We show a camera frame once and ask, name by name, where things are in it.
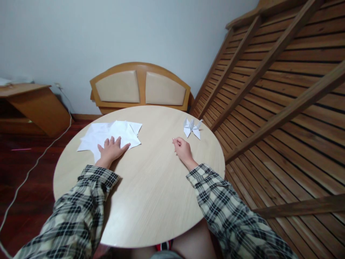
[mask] wooden desk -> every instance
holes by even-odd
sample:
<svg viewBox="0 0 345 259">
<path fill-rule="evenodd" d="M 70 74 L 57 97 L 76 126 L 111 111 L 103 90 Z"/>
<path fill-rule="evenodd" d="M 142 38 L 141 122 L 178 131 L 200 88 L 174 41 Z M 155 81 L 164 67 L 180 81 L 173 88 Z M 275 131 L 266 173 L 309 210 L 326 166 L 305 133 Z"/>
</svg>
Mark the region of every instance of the wooden desk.
<svg viewBox="0 0 345 259">
<path fill-rule="evenodd" d="M 142 123 L 141 145 L 128 150 L 116 166 L 122 179 L 106 204 L 102 244 L 143 247 L 177 237 L 203 217 L 194 189 L 186 179 L 187 168 L 174 152 L 173 137 L 190 143 L 198 163 L 209 164 L 222 177 L 224 155 L 214 134 L 201 126 L 201 140 L 193 133 L 186 138 L 183 122 L 194 117 L 163 106 L 136 106 L 109 113 L 93 123 L 132 121 Z M 91 151 L 77 152 L 82 129 L 66 146 L 54 174 L 54 197 L 68 192 L 87 164 L 94 164 Z"/>
<path fill-rule="evenodd" d="M 70 116 L 50 85 L 0 87 L 0 132 L 55 137 L 69 126 Z"/>
</svg>

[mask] dark wooden floor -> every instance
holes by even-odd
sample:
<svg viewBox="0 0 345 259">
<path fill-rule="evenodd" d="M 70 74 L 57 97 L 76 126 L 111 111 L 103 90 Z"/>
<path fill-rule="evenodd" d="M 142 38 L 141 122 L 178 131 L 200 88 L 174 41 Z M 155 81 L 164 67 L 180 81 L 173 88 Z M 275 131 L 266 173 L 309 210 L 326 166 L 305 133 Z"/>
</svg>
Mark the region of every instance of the dark wooden floor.
<svg viewBox="0 0 345 259">
<path fill-rule="evenodd" d="M 0 240 L 11 255 L 39 234 L 52 213 L 54 204 L 53 175 L 56 163 L 67 143 L 92 121 L 77 121 L 68 132 L 48 149 L 28 181 L 18 193 L 9 211 Z M 34 166 L 36 159 L 53 142 L 53 138 L 25 135 L 0 135 L 0 221 L 13 199 L 14 192 Z"/>
</svg>

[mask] light wood tabletop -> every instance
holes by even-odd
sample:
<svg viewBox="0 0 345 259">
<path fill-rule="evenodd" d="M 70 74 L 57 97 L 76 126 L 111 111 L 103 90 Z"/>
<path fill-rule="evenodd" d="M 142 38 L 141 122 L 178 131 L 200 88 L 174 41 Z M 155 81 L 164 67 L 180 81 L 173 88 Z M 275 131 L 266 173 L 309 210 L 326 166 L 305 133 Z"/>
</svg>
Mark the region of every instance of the light wood tabletop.
<svg viewBox="0 0 345 259">
<path fill-rule="evenodd" d="M 128 150 L 115 173 L 121 179 L 111 191 L 105 207 L 101 243 L 115 247 L 143 247 L 170 240 L 186 232 L 203 217 L 194 189 L 186 179 L 187 168 L 174 152 L 173 137 L 190 143 L 197 163 L 209 164 L 224 177 L 225 163 L 214 134 L 202 124 L 201 140 L 183 132 L 185 112 L 163 106 L 136 106 L 107 114 L 93 123 L 131 121 L 142 123 L 141 145 Z M 58 199 L 77 182 L 87 164 L 94 164 L 91 151 L 77 152 L 82 129 L 66 146 L 54 174 L 54 197 Z"/>
<path fill-rule="evenodd" d="M 14 95 L 23 94 L 26 92 L 36 91 L 38 89 L 50 87 L 50 85 L 38 85 L 31 83 L 23 83 L 17 85 L 9 85 L 0 87 L 0 98 L 7 98 Z"/>
</svg>

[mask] wooden chair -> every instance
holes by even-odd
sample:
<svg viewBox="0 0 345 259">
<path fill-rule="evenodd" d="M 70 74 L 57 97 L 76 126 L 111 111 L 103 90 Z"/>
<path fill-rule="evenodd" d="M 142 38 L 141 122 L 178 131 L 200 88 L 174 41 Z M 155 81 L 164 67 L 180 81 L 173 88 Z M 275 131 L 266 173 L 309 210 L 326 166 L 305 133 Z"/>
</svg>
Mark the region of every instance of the wooden chair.
<svg viewBox="0 0 345 259">
<path fill-rule="evenodd" d="M 90 84 L 91 100 L 102 114 L 139 105 L 187 111 L 194 100 L 190 86 L 172 72 L 150 63 L 116 65 L 91 79 Z"/>
</svg>

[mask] checkered shirt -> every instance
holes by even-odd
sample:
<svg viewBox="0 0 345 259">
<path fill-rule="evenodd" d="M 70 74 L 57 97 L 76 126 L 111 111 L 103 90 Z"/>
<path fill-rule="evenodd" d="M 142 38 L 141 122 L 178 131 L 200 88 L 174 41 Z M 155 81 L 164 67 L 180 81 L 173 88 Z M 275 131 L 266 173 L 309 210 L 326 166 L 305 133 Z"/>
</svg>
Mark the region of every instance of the checkered shirt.
<svg viewBox="0 0 345 259">
<path fill-rule="evenodd" d="M 77 184 L 56 201 L 40 235 L 14 258 L 92 258 L 101 239 L 104 203 L 118 179 L 108 169 L 86 166 Z M 187 179 L 225 258 L 297 258 L 208 165 L 199 165 Z"/>
</svg>

